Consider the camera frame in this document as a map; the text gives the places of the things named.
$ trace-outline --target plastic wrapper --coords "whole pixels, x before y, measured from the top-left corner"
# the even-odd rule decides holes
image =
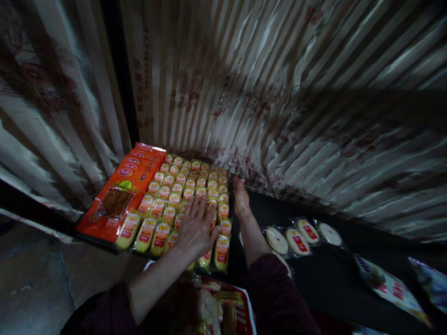
[[[430,302],[447,314],[447,275],[414,258],[408,260]]]
[[[216,272],[228,271],[228,258],[230,254],[230,237],[220,234],[214,247],[213,264]]]
[[[171,188],[169,186],[162,186],[158,190],[158,197],[163,200],[167,200],[169,198],[169,194],[171,193]]]
[[[200,170],[200,166],[202,165],[202,162],[199,160],[191,160],[191,168],[192,171],[198,172]]]
[[[116,246],[119,249],[128,249],[132,245],[135,239],[136,233],[141,222],[141,213],[133,210],[129,211],[124,219],[124,225],[121,228],[121,232],[116,240]]]
[[[158,191],[160,190],[160,183],[157,181],[151,181],[148,187],[149,194],[156,195],[158,194]]]
[[[148,251],[158,223],[159,220],[152,216],[143,219],[133,247],[136,252],[144,254]]]
[[[206,187],[206,178],[199,177],[196,182],[197,187]]]
[[[150,193],[145,193],[141,199],[140,205],[138,206],[138,211],[145,215],[150,210],[153,201],[154,196]]]
[[[149,214],[155,218],[161,217],[165,203],[166,201],[163,200],[162,198],[155,198],[154,201],[152,202],[152,208]]]
[[[170,233],[170,225],[168,222],[162,220],[155,229],[154,237],[150,245],[150,253],[154,257],[161,257],[168,245],[168,236]]]
[[[400,279],[357,254],[354,254],[354,258],[359,267],[360,276],[370,289],[427,326],[432,327],[427,315]]]

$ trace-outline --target sleeve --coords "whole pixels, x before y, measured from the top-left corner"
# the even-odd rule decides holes
[[[260,334],[321,334],[287,268],[273,254],[257,259],[245,278]]]
[[[127,286],[113,286],[98,300],[96,308],[81,322],[85,334],[134,334],[135,320],[129,306]]]

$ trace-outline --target concrete floor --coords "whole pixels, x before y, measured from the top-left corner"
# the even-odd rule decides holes
[[[58,334],[84,301],[134,278],[146,262],[16,223],[0,236],[0,334]]]

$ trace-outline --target sausage package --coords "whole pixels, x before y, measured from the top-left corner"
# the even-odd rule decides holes
[[[354,258],[359,267],[360,276],[370,289],[430,328],[432,327],[427,315],[403,281],[361,258],[358,254],[354,254]]]

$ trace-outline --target striped curtain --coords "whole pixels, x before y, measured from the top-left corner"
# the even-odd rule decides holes
[[[121,0],[141,140],[275,197],[445,239],[440,5]]]
[[[99,2],[2,1],[0,44],[0,178],[75,220],[130,150]]]

